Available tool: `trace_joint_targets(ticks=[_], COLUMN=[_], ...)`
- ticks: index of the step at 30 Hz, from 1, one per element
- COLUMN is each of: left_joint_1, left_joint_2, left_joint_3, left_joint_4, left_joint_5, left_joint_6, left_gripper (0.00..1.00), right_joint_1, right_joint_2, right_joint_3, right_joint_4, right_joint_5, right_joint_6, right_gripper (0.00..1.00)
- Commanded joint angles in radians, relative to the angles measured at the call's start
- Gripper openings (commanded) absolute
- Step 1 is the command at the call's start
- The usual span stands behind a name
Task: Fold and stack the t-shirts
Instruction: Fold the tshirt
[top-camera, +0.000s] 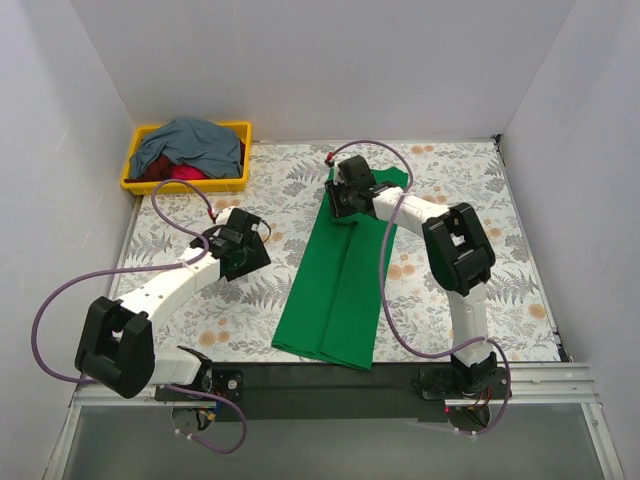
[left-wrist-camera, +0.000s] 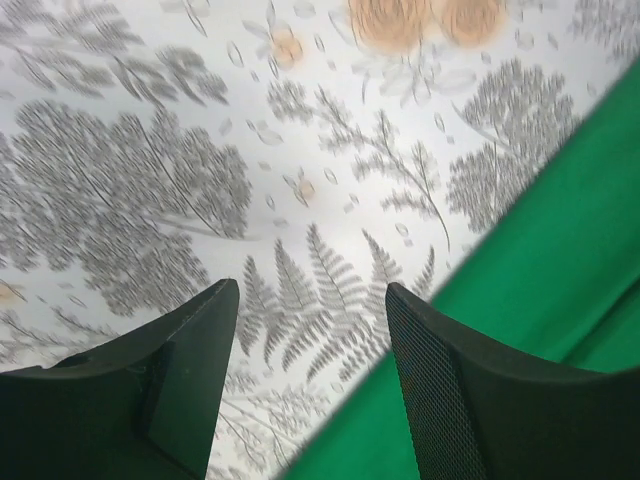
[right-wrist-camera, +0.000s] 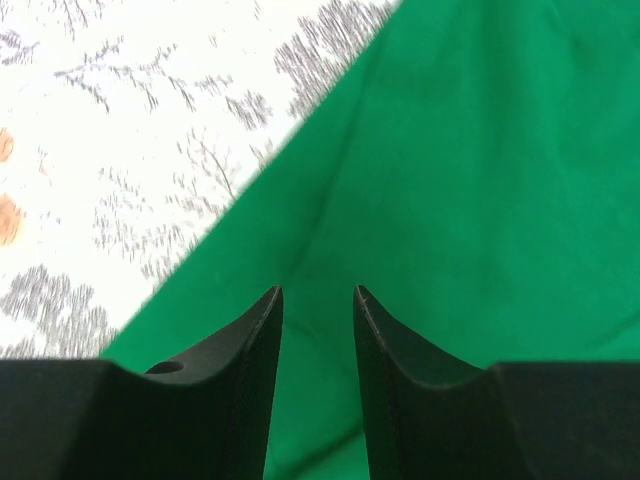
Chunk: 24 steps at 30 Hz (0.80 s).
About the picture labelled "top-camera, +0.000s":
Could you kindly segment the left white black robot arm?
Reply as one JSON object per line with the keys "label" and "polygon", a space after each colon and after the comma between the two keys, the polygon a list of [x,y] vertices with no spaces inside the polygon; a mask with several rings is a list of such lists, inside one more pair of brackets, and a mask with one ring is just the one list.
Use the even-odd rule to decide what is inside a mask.
{"label": "left white black robot arm", "polygon": [[214,218],[169,268],[115,300],[88,309],[74,365],[85,376],[132,398],[147,386],[176,385],[193,400],[213,391],[214,367],[188,347],[158,348],[162,324],[205,287],[232,281],[270,263],[260,217],[237,207]]}

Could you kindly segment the green t-shirt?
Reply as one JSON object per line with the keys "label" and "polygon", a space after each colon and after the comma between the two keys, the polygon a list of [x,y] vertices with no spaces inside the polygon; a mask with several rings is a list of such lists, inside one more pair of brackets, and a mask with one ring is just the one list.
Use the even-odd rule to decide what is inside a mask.
{"label": "green t-shirt", "polygon": [[353,369],[371,368],[386,225],[362,214],[335,219],[323,196],[271,342],[274,348]]}

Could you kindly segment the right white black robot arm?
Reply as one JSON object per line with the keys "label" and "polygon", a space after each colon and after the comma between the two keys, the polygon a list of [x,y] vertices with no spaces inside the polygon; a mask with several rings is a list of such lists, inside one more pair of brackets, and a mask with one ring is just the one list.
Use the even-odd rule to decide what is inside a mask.
{"label": "right white black robot arm", "polygon": [[497,371],[486,313],[495,253],[475,210],[467,203],[438,205],[406,193],[394,182],[379,182],[361,156],[342,161],[329,156],[326,164],[332,175],[325,190],[334,218],[368,215],[424,241],[431,273],[450,308],[453,344],[446,355],[453,387],[464,397],[479,395]]}

